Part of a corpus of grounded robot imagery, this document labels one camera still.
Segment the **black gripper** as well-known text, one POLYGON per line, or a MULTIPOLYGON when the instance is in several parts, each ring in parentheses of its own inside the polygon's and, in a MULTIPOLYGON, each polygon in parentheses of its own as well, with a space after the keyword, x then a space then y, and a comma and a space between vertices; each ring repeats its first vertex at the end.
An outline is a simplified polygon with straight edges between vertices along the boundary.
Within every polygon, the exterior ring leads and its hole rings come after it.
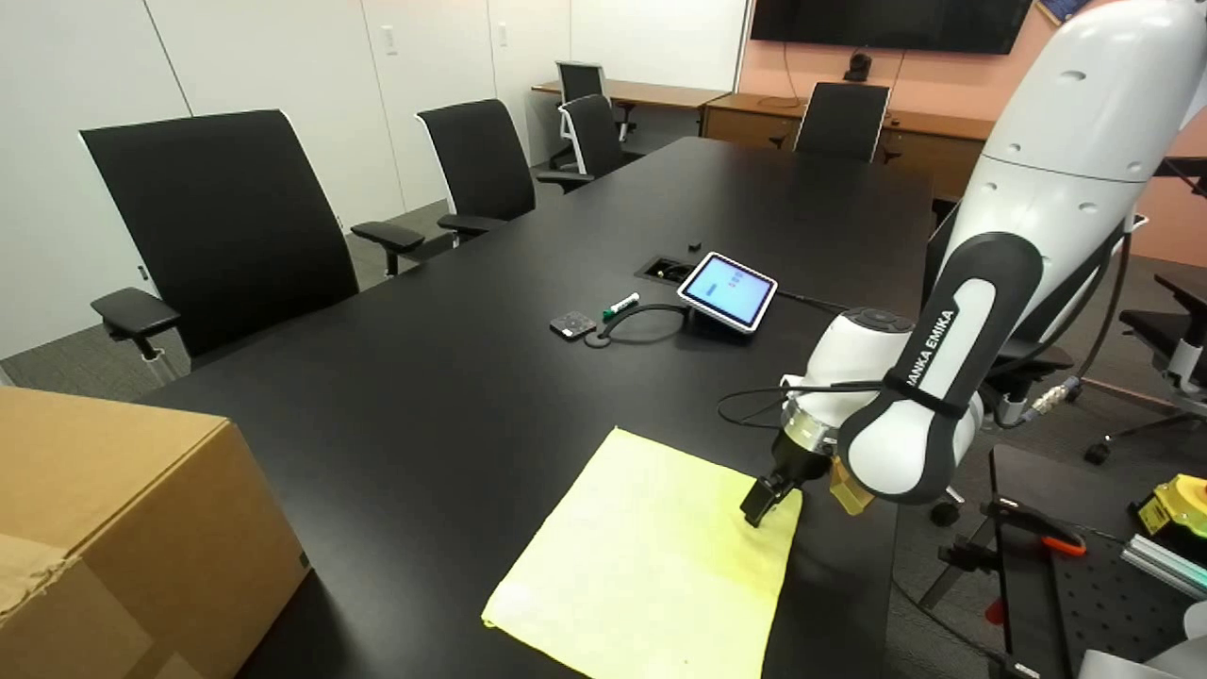
POLYGON ((795 496, 809 497, 802 483, 822 481, 826 472, 826 452, 810 452, 792 440, 776 444, 770 481, 753 481, 741 502, 742 520, 759 527, 776 502, 788 502, 795 496))

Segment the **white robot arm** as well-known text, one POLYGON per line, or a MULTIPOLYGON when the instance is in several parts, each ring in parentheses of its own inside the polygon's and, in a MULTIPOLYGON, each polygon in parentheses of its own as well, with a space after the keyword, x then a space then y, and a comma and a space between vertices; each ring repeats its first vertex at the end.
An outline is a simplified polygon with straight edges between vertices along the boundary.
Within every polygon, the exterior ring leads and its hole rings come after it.
POLYGON ((840 468, 894 502, 942 496, 1006 347, 1060 337, 1140 193, 1207 97, 1207 0, 1093 0, 998 110, 909 330, 837 313, 785 380, 776 463, 741 502, 762 520, 840 468))

